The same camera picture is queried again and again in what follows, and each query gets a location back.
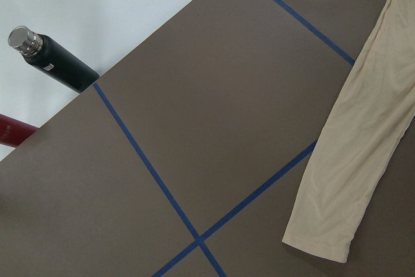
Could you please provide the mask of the dark red bottle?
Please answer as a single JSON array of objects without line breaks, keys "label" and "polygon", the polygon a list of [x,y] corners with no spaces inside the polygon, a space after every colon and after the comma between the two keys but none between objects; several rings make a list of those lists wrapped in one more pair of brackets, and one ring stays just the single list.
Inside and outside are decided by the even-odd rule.
[{"label": "dark red bottle", "polygon": [[1,144],[17,147],[35,133],[37,129],[37,127],[30,124],[1,115]]}]

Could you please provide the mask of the beige long-sleeve graphic t-shirt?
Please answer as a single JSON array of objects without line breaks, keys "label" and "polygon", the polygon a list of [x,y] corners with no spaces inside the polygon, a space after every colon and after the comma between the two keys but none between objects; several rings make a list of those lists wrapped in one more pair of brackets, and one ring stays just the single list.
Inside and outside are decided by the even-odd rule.
[{"label": "beige long-sleeve graphic t-shirt", "polygon": [[282,241],[346,262],[414,118],[414,0],[386,0],[307,163]]}]

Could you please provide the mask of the black bottle with steel cap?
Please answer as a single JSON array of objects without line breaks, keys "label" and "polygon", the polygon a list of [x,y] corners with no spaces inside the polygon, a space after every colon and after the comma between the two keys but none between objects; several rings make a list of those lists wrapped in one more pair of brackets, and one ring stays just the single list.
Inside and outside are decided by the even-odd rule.
[{"label": "black bottle with steel cap", "polygon": [[8,45],[26,63],[77,93],[82,93],[99,78],[96,71],[52,38],[35,33],[25,26],[12,30]]}]

